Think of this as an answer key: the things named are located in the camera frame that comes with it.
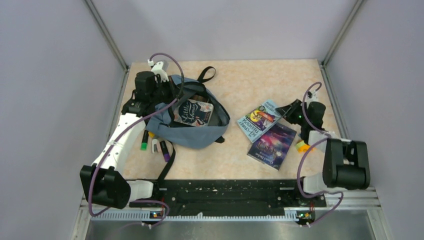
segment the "white wall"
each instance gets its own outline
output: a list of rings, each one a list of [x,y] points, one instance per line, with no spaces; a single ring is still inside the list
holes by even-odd
[[[82,0],[0,1],[0,239],[70,238],[122,77]]]
[[[323,59],[355,0],[94,0],[125,60]]]
[[[395,239],[422,239],[424,1],[367,1],[329,75]]]

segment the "backpack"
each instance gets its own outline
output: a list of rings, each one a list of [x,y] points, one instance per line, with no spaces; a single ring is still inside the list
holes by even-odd
[[[212,66],[206,67],[197,80],[184,77],[184,95],[167,110],[152,116],[145,129],[171,143],[192,149],[202,149],[213,142],[223,143],[224,138],[222,135],[228,128],[230,115],[204,85],[205,82],[211,80],[215,76],[215,74],[213,74],[212,77],[204,79],[206,72],[210,69],[215,70]],[[171,75],[170,77],[177,87],[181,86],[180,75]],[[212,116],[207,126],[188,126],[174,121],[174,110],[193,95],[207,98],[209,103],[213,105]],[[164,102],[159,103],[155,106],[155,110],[158,111],[166,105],[167,104]]]

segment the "cable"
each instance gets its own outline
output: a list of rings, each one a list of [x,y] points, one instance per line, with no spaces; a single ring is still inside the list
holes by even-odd
[[[183,73],[183,69],[181,68],[181,66],[180,66],[180,64],[177,62],[177,60],[175,60],[175,58],[173,58],[172,56],[170,56],[170,55],[168,55],[168,54],[166,54],[166,53],[163,53],[163,52],[158,52],[158,53],[155,53],[155,54],[153,54],[151,57],[150,57],[150,61],[153,59],[153,57],[155,57],[155,56],[157,56],[157,55],[163,55],[163,56],[166,56],[166,57],[168,57],[168,58],[170,58],[175,64],[176,64],[176,66],[178,67],[178,69],[179,69],[179,71],[180,71],[180,73],[181,73],[181,88],[180,88],[180,90],[179,90],[179,94],[178,94],[178,96],[177,96],[177,98],[175,98],[171,103],[169,103],[168,105],[166,105],[164,108],[162,108],[162,109],[160,109],[160,110],[158,110],[158,111],[155,111],[155,112],[153,112],[153,113],[151,113],[151,114],[149,114],[149,115],[147,115],[147,116],[145,116],[145,117],[142,117],[142,118],[140,118],[139,120],[137,120],[137,121],[135,121],[133,124],[131,124],[131,125],[129,125],[127,128],[125,128],[117,137],[116,137],[116,139],[114,140],[115,142],[118,142],[119,141],[119,139],[121,139],[121,137],[125,134],[125,133],[127,133],[128,132],[128,130],[130,130],[132,127],[134,127],[135,125],[137,125],[138,123],[140,123],[141,121],[144,121],[144,120],[146,120],[146,119],[149,119],[149,118],[151,118],[151,117],[153,117],[154,115],[156,115],[156,114],[159,114],[159,113],[161,113],[161,112],[163,112],[163,111],[165,111],[165,110],[167,110],[168,108],[170,108],[173,104],[175,104],[176,102],[177,102],[177,100],[178,100],[178,97],[180,96],[180,95],[182,95],[182,93],[183,93],[183,86],[184,86],[184,73]],[[93,172],[93,175],[92,175],[92,177],[91,177],[91,181],[90,181],[90,188],[89,188],[89,190],[88,190],[88,212],[90,213],[90,215],[92,216],[92,217],[96,217],[96,216],[98,216],[98,215],[100,215],[100,214],[102,214],[102,213],[104,213],[106,210],[108,210],[110,207],[106,207],[105,209],[103,209],[103,210],[101,210],[101,211],[99,211],[98,213],[94,213],[93,212],[93,190],[94,190],[94,183],[95,183],[95,181],[96,181],[96,177],[97,177],[97,174],[99,173],[99,170],[100,170],[100,167],[103,165],[103,162],[106,160],[106,158],[107,158],[107,156],[108,156],[108,154],[112,151],[112,149],[114,148],[114,145],[112,144],[112,145],[110,145],[109,146],[109,148],[106,150],[106,152],[104,153],[104,155],[101,157],[101,159],[100,159],[100,161],[98,162],[98,164],[97,164],[97,166],[95,167],[95,170],[94,170],[94,172]]]
[[[152,60],[155,56],[158,56],[158,55],[162,55],[162,56],[168,57],[168,58],[169,58],[169,59],[171,59],[171,60],[175,63],[175,65],[178,67],[179,72],[181,73],[181,87],[179,88],[179,93],[178,93],[178,95],[177,95],[177,98],[182,97],[182,96],[183,96],[183,88],[184,88],[184,73],[183,73],[183,69],[181,68],[181,66],[180,66],[180,64],[177,62],[177,60],[175,60],[175,58],[173,58],[172,56],[170,56],[170,55],[168,55],[168,54],[166,54],[166,53],[163,53],[163,52],[157,52],[157,53],[153,54],[153,55],[149,58],[149,61],[151,61],[151,60]]]
[[[162,218],[158,221],[158,222],[156,222],[155,224],[153,224],[153,225],[150,225],[150,229],[152,229],[152,228],[154,228],[154,227],[156,227],[157,225],[159,225],[159,224],[161,224],[161,222],[168,216],[168,214],[170,213],[170,210],[171,210],[171,208],[170,208],[170,206],[168,206],[168,204],[166,204],[166,203],[164,203],[163,201],[157,201],[157,200],[135,200],[135,201],[133,201],[133,203],[146,203],[146,204],[161,204],[162,205],[162,208],[165,206],[166,207],[166,211],[165,211],[165,214],[162,216]],[[125,228],[127,228],[127,227],[129,227],[129,226],[133,226],[133,225],[141,225],[141,226],[149,226],[149,224],[144,224],[144,222],[139,222],[139,221],[135,221],[135,222],[130,222],[130,223],[128,223],[128,224],[125,224],[125,225],[123,225],[123,226],[121,226],[120,228],[118,228],[117,230],[115,230],[112,234],[110,234],[110,236],[109,237],[107,237],[106,239],[107,240],[109,240],[109,239],[112,239],[112,237],[115,235],[115,234],[117,234],[118,232],[120,232],[122,229],[125,229]]]
[[[320,88],[321,88],[321,86],[323,85],[321,82],[315,82],[314,84],[312,84],[307,90],[306,90],[306,92],[305,92],[305,94],[303,95],[303,99],[302,99],[302,113],[303,113],[303,116],[304,116],[304,119],[306,120],[306,122],[314,129],[314,130],[316,130],[316,131],[318,131],[319,133],[321,133],[321,134],[323,134],[323,135],[326,135],[327,137],[326,138],[323,138],[323,139],[321,139],[321,140],[319,140],[319,141],[317,141],[317,142],[315,142],[314,144],[312,144],[309,148],[308,148],[308,150],[306,150],[306,152],[303,154],[303,156],[302,156],[302,159],[300,160],[300,162],[299,162],[299,167],[297,168],[297,175],[296,175],[296,182],[297,182],[297,187],[299,188],[299,192],[300,192],[300,194],[304,197],[304,198],[307,198],[307,199],[311,199],[311,198],[314,198],[314,197],[316,197],[316,196],[318,196],[318,195],[321,195],[321,194],[331,194],[331,195],[334,195],[334,194],[341,194],[341,196],[340,196],[340,198],[339,198],[339,200],[338,200],[338,203],[336,204],[336,205],[334,205],[329,211],[327,211],[326,213],[324,213],[324,215],[322,215],[322,216],[320,216],[318,219],[316,219],[314,222],[312,222],[312,223],[309,223],[308,224],[308,226],[309,227],[311,227],[311,226],[313,226],[313,225],[315,225],[315,224],[317,224],[318,222],[320,222],[324,217],[326,217],[328,214],[330,214],[330,213],[332,213],[332,212],[334,212],[334,210],[336,210],[336,208],[340,205],[340,203],[342,203],[342,200],[343,200],[343,197],[344,197],[344,194],[343,194],[343,192],[342,191],[337,191],[337,192],[328,192],[328,191],[319,191],[319,192],[316,192],[316,193],[313,193],[313,194],[306,194],[305,192],[304,192],[304,190],[303,190],[303,188],[302,188],[302,184],[301,184],[301,170],[302,170],[302,166],[303,166],[303,164],[304,164],[304,162],[305,162],[305,159],[306,159],[306,157],[308,156],[308,154],[311,152],[311,150],[313,149],[313,148],[315,148],[316,146],[318,146],[319,144],[321,144],[321,143],[323,143],[324,141],[326,141],[327,139],[329,139],[329,138],[331,138],[331,135],[330,134],[328,134],[328,133],[326,133],[326,132],[324,132],[324,131],[322,131],[322,130],[320,130],[320,129],[318,129],[316,126],[314,126],[313,124],[312,124],[312,122],[309,120],[309,118],[308,118],[308,115],[306,114],[306,111],[305,111],[305,104],[306,104],[306,97],[307,97],[307,95],[308,95],[308,92],[315,86],[315,85],[319,85],[318,86],[318,88],[315,90],[315,92],[316,91],[318,91]]]

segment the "book cover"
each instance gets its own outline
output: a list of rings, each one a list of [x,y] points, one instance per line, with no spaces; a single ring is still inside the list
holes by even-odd
[[[281,115],[276,111],[277,107],[275,102],[268,99],[237,121],[241,130],[252,143],[280,120]]]
[[[295,130],[277,123],[253,143],[247,155],[279,170],[295,136]]]
[[[213,110],[211,103],[188,99],[174,110],[174,121],[194,127],[207,126]]]

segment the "beige tabletop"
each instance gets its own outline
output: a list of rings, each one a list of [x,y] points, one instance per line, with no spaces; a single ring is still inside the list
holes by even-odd
[[[203,149],[175,146],[176,157],[166,179],[293,179],[296,177],[302,153],[294,139],[279,170],[247,156],[252,145],[237,125],[237,120],[252,109],[272,99],[278,106],[285,106],[295,99],[302,99],[305,90],[314,82],[323,82],[316,59],[298,60],[236,60],[236,61],[186,61],[180,62],[186,78],[197,79],[207,66],[216,68],[215,77],[206,82],[206,87],[225,107],[231,117],[224,143],[213,143]],[[135,89],[134,79],[141,71],[149,71],[147,63],[131,65],[122,105]],[[173,63],[169,63],[169,75],[179,74]],[[326,106],[323,127],[339,135],[333,109],[325,87],[317,96]],[[300,132],[300,126],[285,120],[280,123]],[[156,179],[165,166],[161,153],[151,152],[151,139],[147,150],[140,150],[142,134],[136,139],[125,164],[126,179]],[[314,150],[307,157],[301,174],[309,176],[322,171],[324,153]]]

